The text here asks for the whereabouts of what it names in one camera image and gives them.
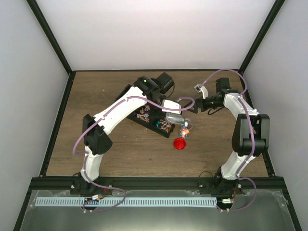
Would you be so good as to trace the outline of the silver metal scoop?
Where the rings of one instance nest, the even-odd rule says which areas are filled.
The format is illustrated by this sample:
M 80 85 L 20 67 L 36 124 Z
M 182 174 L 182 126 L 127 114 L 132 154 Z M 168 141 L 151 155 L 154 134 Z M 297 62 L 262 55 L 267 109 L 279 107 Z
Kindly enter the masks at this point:
M 181 114 L 167 112 L 165 119 L 166 119 L 166 122 L 170 124 L 175 124 L 175 125 L 180 125 L 180 126 L 185 125 L 185 119 Z

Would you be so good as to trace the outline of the black candy tray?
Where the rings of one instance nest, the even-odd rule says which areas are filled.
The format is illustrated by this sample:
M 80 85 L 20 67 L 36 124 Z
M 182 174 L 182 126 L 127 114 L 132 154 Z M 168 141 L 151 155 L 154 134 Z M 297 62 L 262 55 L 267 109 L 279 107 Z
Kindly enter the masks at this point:
M 169 138 L 175 125 L 168 123 L 165 119 L 166 113 L 160 108 L 147 103 L 130 113 L 127 118 L 148 128 L 163 137 Z

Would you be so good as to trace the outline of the clear plastic jar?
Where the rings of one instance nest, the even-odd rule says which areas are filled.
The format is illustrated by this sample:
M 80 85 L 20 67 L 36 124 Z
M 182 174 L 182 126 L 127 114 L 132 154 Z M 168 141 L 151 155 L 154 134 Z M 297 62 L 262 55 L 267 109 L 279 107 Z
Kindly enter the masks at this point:
M 179 137 L 187 139 L 190 136 L 190 132 L 193 128 L 193 121 L 189 118 L 184 120 L 184 125 L 180 126 Z

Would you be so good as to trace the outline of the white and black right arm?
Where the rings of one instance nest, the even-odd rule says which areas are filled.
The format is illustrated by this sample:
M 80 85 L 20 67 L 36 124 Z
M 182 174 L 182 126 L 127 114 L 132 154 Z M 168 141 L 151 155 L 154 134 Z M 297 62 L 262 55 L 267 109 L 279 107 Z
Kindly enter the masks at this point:
M 216 94 L 213 96 L 208 95 L 202 84 L 194 88 L 202 94 L 195 102 L 196 109 L 204 112 L 224 107 L 236 119 L 231 140 L 232 153 L 214 176 L 215 191 L 224 194 L 235 186 L 243 169 L 268 149 L 270 118 L 252 108 L 239 90 L 232 89 L 228 78 L 216 80 Z

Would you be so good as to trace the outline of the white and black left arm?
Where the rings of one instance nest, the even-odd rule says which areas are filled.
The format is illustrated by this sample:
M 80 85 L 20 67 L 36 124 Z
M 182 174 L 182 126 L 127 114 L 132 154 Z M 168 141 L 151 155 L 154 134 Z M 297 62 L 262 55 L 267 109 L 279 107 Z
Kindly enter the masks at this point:
M 94 116 L 83 118 L 85 144 L 85 163 L 80 171 L 84 179 L 81 188 L 87 194 L 98 190 L 97 178 L 103 155 L 112 147 L 109 134 L 128 115 L 147 103 L 158 109 L 158 116 L 168 124 L 183 125 L 179 103 L 170 101 L 166 93 L 174 86 L 174 81 L 167 73 L 157 78 L 140 77 L 133 84 L 128 84 L 116 101 L 107 109 Z

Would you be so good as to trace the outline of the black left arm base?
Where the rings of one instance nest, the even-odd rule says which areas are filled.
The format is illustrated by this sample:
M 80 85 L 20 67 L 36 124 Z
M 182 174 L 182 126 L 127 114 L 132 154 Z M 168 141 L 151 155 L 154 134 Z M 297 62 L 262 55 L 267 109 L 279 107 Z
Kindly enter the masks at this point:
M 93 185 L 85 181 L 81 173 L 75 173 L 72 178 L 72 184 L 70 189 L 70 194 L 72 195 L 96 195 L 96 194 L 106 194 L 111 195 L 113 190 L 104 189 Z

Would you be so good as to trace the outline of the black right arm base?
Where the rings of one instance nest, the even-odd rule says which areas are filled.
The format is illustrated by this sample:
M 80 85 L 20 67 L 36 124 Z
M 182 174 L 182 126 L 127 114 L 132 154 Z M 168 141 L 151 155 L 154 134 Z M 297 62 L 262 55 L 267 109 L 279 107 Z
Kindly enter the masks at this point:
M 221 167 L 215 174 L 209 171 L 202 171 L 197 180 L 198 188 L 206 194 L 229 195 L 236 192 L 238 180 L 227 180 L 222 176 Z

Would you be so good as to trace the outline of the red jar lid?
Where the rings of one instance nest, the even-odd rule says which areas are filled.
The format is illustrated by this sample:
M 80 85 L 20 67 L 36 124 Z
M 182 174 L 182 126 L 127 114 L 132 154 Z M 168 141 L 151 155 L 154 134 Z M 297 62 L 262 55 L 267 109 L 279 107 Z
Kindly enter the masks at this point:
M 186 141 L 183 138 L 176 138 L 173 141 L 173 146 L 177 150 L 183 150 L 186 147 Z

